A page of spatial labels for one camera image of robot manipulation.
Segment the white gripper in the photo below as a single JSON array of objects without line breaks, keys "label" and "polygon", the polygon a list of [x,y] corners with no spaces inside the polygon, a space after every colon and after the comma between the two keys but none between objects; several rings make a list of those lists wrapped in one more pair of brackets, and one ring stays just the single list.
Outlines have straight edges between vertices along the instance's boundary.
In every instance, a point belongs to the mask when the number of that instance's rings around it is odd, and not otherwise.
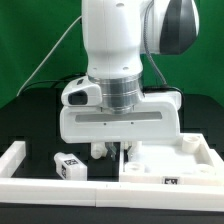
[{"label": "white gripper", "polygon": [[177,91],[148,93],[133,111],[123,115],[106,114],[99,107],[64,106],[60,113],[60,134],[66,143],[106,142],[113,160],[113,142],[127,142],[132,155],[146,142],[171,142],[180,136],[178,110],[182,97]]}]

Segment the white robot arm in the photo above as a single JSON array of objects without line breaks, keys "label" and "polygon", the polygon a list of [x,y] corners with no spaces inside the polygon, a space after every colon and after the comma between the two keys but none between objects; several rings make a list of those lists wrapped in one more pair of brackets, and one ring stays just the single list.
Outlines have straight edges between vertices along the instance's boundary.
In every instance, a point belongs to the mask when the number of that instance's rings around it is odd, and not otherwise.
[{"label": "white robot arm", "polygon": [[62,92],[62,139],[89,143],[95,159],[177,139],[181,94],[166,82],[145,90],[140,56],[181,54],[198,32],[194,0],[82,0],[87,74]]}]

